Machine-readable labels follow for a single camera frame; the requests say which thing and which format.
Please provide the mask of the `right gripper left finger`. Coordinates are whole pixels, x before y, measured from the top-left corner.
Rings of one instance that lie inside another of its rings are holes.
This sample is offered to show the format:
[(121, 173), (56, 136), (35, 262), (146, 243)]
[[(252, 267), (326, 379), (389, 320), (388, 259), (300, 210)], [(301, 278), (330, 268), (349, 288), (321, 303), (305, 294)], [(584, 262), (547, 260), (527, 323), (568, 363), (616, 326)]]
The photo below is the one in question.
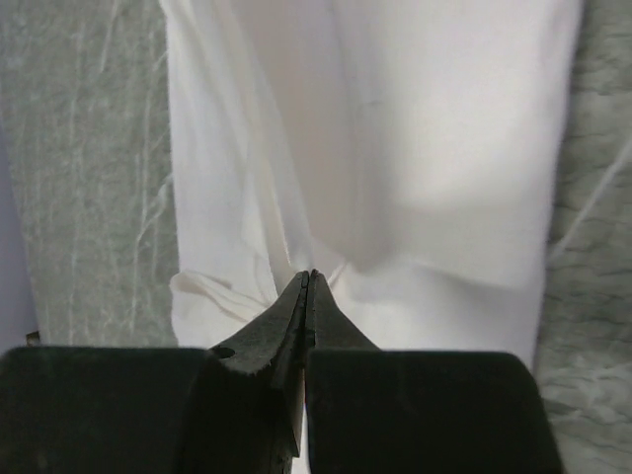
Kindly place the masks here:
[(37, 346), (1, 359), (5, 473), (287, 473), (309, 275), (201, 349)]

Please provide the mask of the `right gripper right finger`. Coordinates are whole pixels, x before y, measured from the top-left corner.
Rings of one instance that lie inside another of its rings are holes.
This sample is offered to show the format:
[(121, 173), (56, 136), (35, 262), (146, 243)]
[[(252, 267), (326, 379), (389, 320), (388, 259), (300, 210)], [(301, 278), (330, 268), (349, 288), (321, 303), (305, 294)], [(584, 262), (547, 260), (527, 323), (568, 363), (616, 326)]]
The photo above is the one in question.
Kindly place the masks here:
[(314, 473), (559, 473), (534, 378), (499, 352), (383, 351), (310, 275), (308, 462)]

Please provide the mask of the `white Coca-Cola t-shirt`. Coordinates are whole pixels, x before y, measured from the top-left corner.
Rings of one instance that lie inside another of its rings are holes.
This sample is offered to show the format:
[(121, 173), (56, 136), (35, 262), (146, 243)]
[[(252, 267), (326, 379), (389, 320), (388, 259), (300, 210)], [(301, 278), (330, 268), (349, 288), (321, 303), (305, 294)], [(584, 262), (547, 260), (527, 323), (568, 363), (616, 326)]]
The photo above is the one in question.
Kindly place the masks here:
[(299, 273), (383, 351), (531, 373), (580, 1), (165, 1), (178, 342)]

